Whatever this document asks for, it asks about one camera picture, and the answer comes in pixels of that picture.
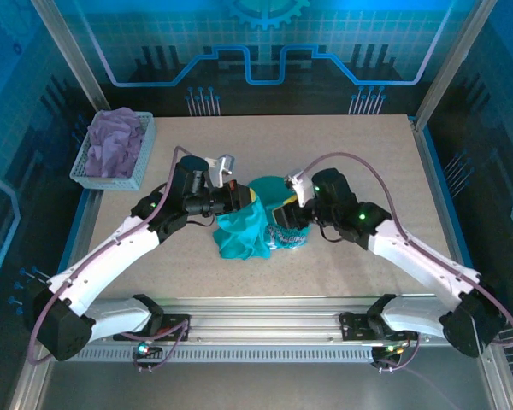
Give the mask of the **grey metal base panel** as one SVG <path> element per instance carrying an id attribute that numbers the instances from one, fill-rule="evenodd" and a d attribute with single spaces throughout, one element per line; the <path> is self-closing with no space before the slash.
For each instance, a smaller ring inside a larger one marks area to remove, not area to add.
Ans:
<path id="1" fill-rule="evenodd" d="M 139 374 L 127 363 L 0 365 L 1 409 L 14 410 L 513 410 L 499 358 L 422 347 L 387 372 L 367 364 L 185 363 Z"/>

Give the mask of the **small LED circuit board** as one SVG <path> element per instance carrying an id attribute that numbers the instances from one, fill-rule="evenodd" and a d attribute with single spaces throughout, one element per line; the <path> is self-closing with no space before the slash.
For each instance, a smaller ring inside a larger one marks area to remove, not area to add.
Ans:
<path id="1" fill-rule="evenodd" d="M 371 349 L 371 366 L 379 370 L 399 367 L 405 348 L 403 344 L 374 346 Z"/>
<path id="2" fill-rule="evenodd" d="M 154 366 L 163 358 L 163 348 L 151 342 L 140 342 L 133 351 L 133 361 L 138 366 Z"/>

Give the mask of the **left aluminium frame post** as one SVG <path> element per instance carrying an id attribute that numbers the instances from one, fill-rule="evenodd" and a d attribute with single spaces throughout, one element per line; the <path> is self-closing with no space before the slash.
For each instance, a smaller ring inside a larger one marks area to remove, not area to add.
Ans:
<path id="1" fill-rule="evenodd" d="M 53 120 L 85 130 L 95 114 L 110 104 L 74 36 L 73 26 L 81 23 L 81 17 L 77 12 L 72 18 L 64 15 L 59 0 L 29 2 L 39 23 L 33 42 L 41 54 L 37 63 L 44 75 L 40 102 Z"/>

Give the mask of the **right aluminium frame post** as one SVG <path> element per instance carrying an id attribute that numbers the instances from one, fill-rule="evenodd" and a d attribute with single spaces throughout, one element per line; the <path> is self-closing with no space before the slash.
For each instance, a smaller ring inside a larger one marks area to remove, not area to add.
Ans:
<path id="1" fill-rule="evenodd" d="M 430 120 L 441 98 L 447 91 L 448 86 L 454 79 L 455 74 L 467 58 L 471 47 L 492 13 L 497 1 L 498 0 L 475 0 L 474 7 L 469 12 L 462 29 L 458 33 L 449 53 L 416 112 L 415 119 L 413 120 L 413 130 L 415 132 L 421 132 Z"/>

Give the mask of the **teal printed t-shirt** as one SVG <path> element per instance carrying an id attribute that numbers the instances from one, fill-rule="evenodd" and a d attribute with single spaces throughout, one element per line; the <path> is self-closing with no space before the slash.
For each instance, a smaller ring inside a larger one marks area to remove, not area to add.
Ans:
<path id="1" fill-rule="evenodd" d="M 267 259 L 277 249 L 297 249 L 307 243 L 309 228 L 287 229 L 274 221 L 273 211 L 291 196 L 278 176 L 254 179 L 249 187 L 256 200 L 246 208 L 217 218 L 213 238 L 223 259 Z"/>

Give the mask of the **aluminium frame post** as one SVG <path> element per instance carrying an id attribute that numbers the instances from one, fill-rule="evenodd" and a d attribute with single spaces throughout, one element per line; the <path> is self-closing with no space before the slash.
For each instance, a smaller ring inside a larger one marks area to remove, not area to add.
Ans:
<path id="1" fill-rule="evenodd" d="M 33 42 L 41 54 L 37 63 L 44 75 L 40 102 L 53 120 L 85 130 L 95 114 L 110 104 L 74 36 L 73 26 L 81 23 L 81 17 L 77 12 L 72 18 L 64 15 L 59 0 L 29 2 L 39 23 Z"/>
<path id="2" fill-rule="evenodd" d="M 416 112 L 415 119 L 413 120 L 413 130 L 415 132 L 421 132 L 430 120 L 441 98 L 447 91 L 448 86 L 454 79 L 455 74 L 467 58 L 471 47 L 492 13 L 497 1 L 498 0 L 475 0 L 474 7 L 469 12 L 462 29 L 458 33 L 449 53 Z"/>

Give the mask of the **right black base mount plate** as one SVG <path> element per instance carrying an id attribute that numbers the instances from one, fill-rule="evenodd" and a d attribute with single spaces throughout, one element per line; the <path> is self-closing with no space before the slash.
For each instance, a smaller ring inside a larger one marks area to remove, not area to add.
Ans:
<path id="1" fill-rule="evenodd" d="M 416 341 L 414 331 L 395 331 L 380 316 L 344 312 L 339 315 L 342 339 L 346 341 Z"/>

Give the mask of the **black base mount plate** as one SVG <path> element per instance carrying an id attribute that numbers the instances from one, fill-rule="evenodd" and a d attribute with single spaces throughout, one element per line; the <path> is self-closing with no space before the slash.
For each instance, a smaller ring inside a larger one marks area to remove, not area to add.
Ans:
<path id="1" fill-rule="evenodd" d="M 162 322 L 158 327 L 157 334 L 162 335 L 156 341 L 160 343 L 175 342 L 178 338 L 186 341 L 189 335 L 191 315 L 189 314 L 169 314 L 162 317 Z"/>
<path id="2" fill-rule="evenodd" d="M 339 315 L 342 339 L 346 341 L 416 341 L 414 331 L 395 331 L 380 316 L 344 312 Z"/>

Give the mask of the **light blue plastic basket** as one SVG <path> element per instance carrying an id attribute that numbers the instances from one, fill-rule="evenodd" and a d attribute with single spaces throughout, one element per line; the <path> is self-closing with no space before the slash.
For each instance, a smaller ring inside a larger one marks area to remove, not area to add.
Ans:
<path id="1" fill-rule="evenodd" d="M 141 129 L 144 131 L 139 158 L 134 164 L 130 178 L 97 178 L 86 175 L 86 160 L 91 146 L 90 134 L 86 133 L 80 150 L 69 173 L 69 177 L 89 190 L 130 190 L 138 191 L 142 185 L 144 174 L 150 159 L 150 153 L 156 138 L 156 124 L 152 113 L 136 111 L 140 120 Z"/>

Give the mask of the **long aluminium base rail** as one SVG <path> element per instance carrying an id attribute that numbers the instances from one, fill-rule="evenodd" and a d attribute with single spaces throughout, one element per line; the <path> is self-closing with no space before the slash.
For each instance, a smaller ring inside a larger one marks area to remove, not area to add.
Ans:
<path id="1" fill-rule="evenodd" d="M 218 297 L 158 301 L 166 314 L 189 316 L 193 345 L 321 345 L 343 343 L 342 313 L 365 314 L 377 297 Z M 414 331 L 422 345 L 445 346 L 439 317 L 447 310 L 428 295 L 397 296 L 382 310 L 394 331 Z"/>

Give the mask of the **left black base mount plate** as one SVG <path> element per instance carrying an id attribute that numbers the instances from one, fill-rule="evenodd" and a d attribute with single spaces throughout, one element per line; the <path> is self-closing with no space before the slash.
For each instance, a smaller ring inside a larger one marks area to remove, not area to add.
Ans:
<path id="1" fill-rule="evenodd" d="M 162 335 L 156 341 L 160 343 L 175 342 L 178 338 L 186 341 L 189 335 L 191 315 L 189 314 L 169 314 L 162 317 L 162 322 L 158 327 L 157 334 Z"/>

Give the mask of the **crumpled purple t-shirt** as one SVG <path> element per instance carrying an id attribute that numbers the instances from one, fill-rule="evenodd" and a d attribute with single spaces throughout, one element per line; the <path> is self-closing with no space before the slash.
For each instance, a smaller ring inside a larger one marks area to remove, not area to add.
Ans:
<path id="1" fill-rule="evenodd" d="M 99 111 L 88 126 L 90 147 L 85 174 L 93 178 L 131 178 L 144 135 L 140 118 L 130 108 Z"/>

